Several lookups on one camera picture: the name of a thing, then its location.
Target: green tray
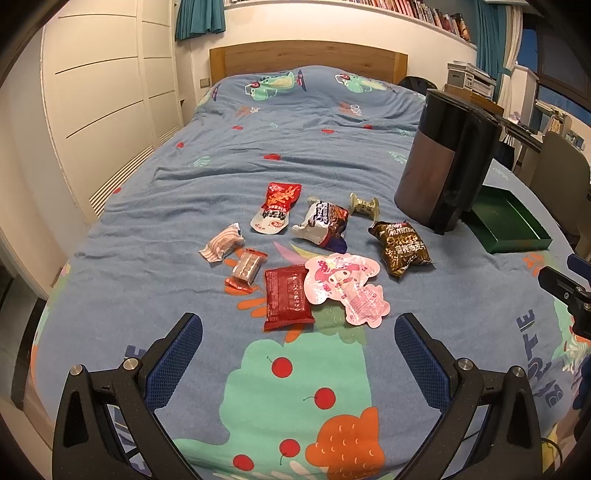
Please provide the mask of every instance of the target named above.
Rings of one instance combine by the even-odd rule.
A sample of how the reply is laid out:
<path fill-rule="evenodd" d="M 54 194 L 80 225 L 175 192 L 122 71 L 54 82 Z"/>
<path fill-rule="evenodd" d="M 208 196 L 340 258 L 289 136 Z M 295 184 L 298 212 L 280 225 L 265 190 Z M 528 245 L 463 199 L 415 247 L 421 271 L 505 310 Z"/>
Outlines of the green tray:
<path fill-rule="evenodd" d="M 509 190 L 483 186 L 466 223 L 490 254 L 545 250 L 548 232 Z"/>

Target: wooden headboard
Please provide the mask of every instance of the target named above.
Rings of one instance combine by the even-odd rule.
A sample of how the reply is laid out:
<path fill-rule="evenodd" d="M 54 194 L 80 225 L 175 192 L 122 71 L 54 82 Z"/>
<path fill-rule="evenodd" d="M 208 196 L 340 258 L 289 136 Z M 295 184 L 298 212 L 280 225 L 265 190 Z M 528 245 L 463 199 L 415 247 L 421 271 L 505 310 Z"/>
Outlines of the wooden headboard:
<path fill-rule="evenodd" d="M 396 84 L 406 77 L 407 61 L 408 55 L 383 48 L 317 40 L 262 41 L 209 50 L 213 83 L 230 75 L 325 65 Z"/>

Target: red snack bag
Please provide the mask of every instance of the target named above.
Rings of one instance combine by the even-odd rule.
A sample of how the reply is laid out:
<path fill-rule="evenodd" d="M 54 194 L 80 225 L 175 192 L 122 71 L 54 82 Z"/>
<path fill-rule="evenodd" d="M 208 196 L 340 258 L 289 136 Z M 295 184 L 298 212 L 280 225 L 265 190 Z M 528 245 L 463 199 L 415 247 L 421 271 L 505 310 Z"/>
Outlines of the red snack bag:
<path fill-rule="evenodd" d="M 259 233 L 273 235 L 281 232 L 289 222 L 292 205 L 300 197 L 299 183 L 276 183 L 267 187 L 267 198 L 254 218 L 251 227 Z"/>
<path fill-rule="evenodd" d="M 265 271 L 267 321 L 263 332 L 295 323 L 314 323 L 312 307 L 304 293 L 304 265 Z"/>

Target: teal curtain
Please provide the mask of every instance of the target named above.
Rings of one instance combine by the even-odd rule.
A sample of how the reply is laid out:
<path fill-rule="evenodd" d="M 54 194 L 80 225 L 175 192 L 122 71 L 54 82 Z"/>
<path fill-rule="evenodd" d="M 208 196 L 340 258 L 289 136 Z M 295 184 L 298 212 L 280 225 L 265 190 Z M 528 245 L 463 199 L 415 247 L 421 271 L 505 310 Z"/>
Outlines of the teal curtain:
<path fill-rule="evenodd" d="M 223 0 L 181 0 L 175 40 L 226 31 Z"/>
<path fill-rule="evenodd" d="M 503 66 L 507 29 L 506 9 L 503 4 L 487 4 L 484 0 L 476 2 L 476 66 L 497 80 L 494 100 L 501 90 L 501 74 L 506 73 Z"/>

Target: white wardrobe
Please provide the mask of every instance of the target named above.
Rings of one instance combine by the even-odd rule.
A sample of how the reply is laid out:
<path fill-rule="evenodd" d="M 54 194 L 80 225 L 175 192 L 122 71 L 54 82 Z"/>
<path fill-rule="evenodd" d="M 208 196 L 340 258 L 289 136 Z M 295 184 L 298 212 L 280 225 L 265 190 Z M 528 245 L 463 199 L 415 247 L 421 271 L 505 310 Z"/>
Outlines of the white wardrobe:
<path fill-rule="evenodd" d="M 173 18 L 173 0 L 70 0 L 44 27 L 47 124 L 88 224 L 183 125 Z"/>

